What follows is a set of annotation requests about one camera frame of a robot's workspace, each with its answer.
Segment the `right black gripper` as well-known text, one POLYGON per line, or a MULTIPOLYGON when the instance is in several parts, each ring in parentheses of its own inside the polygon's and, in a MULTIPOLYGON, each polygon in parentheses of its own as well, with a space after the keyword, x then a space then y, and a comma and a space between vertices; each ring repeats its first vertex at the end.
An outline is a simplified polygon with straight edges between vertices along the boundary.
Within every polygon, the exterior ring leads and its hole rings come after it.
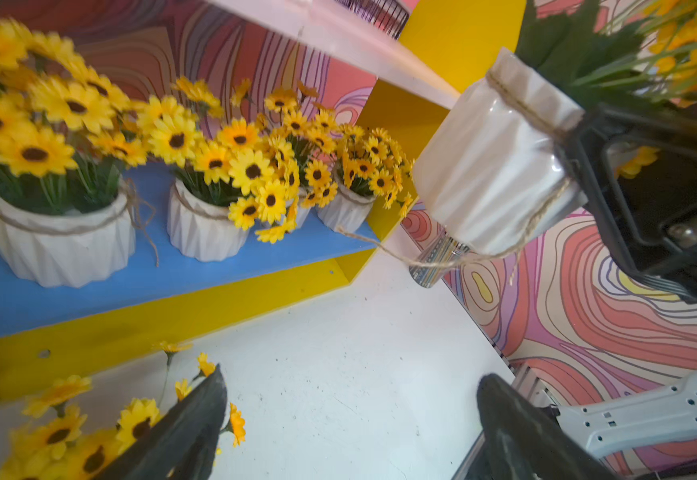
POLYGON ((696 113, 602 104, 585 113, 563 151, 612 258, 697 300, 696 113))

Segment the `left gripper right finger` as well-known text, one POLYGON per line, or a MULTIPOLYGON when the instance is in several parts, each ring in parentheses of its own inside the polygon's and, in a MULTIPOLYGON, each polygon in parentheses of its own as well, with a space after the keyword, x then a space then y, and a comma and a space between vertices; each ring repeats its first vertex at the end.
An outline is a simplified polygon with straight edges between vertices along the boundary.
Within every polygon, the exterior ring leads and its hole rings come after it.
POLYGON ((477 402, 490 478, 596 480, 617 477, 497 374, 481 380, 477 402))

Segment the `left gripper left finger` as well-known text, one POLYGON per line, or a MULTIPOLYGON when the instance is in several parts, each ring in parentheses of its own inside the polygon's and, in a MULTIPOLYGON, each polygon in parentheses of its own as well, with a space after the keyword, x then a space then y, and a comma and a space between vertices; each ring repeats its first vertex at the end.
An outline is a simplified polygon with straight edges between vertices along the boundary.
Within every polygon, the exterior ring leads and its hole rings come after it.
POLYGON ((220 367, 178 402, 98 479, 208 479, 226 425, 228 389, 220 367))

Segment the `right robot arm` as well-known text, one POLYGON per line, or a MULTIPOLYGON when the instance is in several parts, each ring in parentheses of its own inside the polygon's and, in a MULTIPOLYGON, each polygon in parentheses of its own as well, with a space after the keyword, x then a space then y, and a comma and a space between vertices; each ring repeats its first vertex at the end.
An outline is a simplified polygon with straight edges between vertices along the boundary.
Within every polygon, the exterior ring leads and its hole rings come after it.
MULTIPOLYGON (((616 266, 697 304, 697 104, 666 113, 603 105, 559 147, 616 266)), ((590 456, 697 440, 697 370, 629 397, 551 412, 590 456)))

